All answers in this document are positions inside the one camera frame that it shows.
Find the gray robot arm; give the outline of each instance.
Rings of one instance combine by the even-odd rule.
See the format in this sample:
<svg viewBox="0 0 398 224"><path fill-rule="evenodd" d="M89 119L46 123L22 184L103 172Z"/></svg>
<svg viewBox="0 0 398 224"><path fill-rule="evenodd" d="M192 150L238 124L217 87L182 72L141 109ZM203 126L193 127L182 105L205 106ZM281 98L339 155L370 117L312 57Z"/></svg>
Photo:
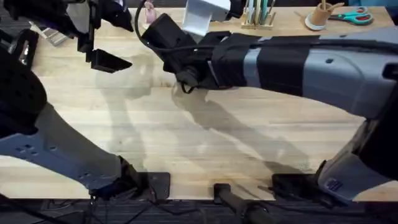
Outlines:
<svg viewBox="0 0 398 224"><path fill-rule="evenodd" d="M68 125L47 102L39 79L0 49L0 155L45 167L83 184L105 200L140 193L143 177Z"/></svg>
<svg viewBox="0 0 398 224"><path fill-rule="evenodd" d="M398 126L392 125L398 104L398 28L303 37L210 32L196 43L163 14L142 37L137 35L164 61L164 70L175 74L185 93L250 86L317 100L367 119L316 175L276 174L275 193L298 194L332 207L398 179L391 134Z"/></svg>

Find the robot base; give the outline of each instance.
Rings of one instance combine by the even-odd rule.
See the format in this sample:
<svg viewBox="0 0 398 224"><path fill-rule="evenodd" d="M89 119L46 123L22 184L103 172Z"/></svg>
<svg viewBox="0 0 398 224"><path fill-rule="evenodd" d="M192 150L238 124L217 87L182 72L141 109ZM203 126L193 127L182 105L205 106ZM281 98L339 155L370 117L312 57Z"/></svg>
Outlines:
<svg viewBox="0 0 398 224"><path fill-rule="evenodd" d="M274 174L270 189L277 200L312 200L326 208L344 206L342 202L319 189L316 174Z"/></svg>

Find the scissor handle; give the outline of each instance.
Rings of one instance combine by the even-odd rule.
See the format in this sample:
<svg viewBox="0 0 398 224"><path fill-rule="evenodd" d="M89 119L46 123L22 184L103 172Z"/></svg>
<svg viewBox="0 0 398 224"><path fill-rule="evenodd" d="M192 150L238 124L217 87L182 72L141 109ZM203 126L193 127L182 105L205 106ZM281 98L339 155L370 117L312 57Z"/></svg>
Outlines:
<svg viewBox="0 0 398 224"><path fill-rule="evenodd" d="M350 17L349 20L357 25L366 25L373 20L373 16L372 14L357 15L354 17Z"/></svg>
<svg viewBox="0 0 398 224"><path fill-rule="evenodd" d="M352 12L347 12L347 13L343 13L343 15L345 16L358 16L358 15L364 15L368 13L368 8L364 7L364 6L360 6L355 8L354 11Z"/></svg>

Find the scissors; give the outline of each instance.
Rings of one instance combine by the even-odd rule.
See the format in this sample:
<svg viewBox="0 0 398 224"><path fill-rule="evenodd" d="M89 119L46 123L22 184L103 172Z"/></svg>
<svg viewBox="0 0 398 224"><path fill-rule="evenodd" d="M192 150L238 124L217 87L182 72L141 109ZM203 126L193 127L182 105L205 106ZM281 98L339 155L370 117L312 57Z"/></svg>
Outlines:
<svg viewBox="0 0 398 224"><path fill-rule="evenodd" d="M354 25L369 25L373 21L372 14L368 13L367 7L357 7L352 12L331 15L330 20L345 21Z"/></svg>

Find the black mount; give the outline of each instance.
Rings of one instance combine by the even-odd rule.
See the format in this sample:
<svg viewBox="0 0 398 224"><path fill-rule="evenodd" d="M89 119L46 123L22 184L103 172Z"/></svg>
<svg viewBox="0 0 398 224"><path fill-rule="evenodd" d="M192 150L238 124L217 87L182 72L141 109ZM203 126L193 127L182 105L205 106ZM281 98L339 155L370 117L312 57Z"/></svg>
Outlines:
<svg viewBox="0 0 398 224"><path fill-rule="evenodd" d="M165 200L170 195L170 174L168 172L137 172L120 157L122 175L111 185L90 191L90 195L103 200L120 198L139 200Z"/></svg>
<svg viewBox="0 0 398 224"><path fill-rule="evenodd" d="M32 68L37 41L39 39L38 33L24 29L16 37L12 37L0 30L0 39L8 44L8 52L12 57L18 59L28 69Z"/></svg>

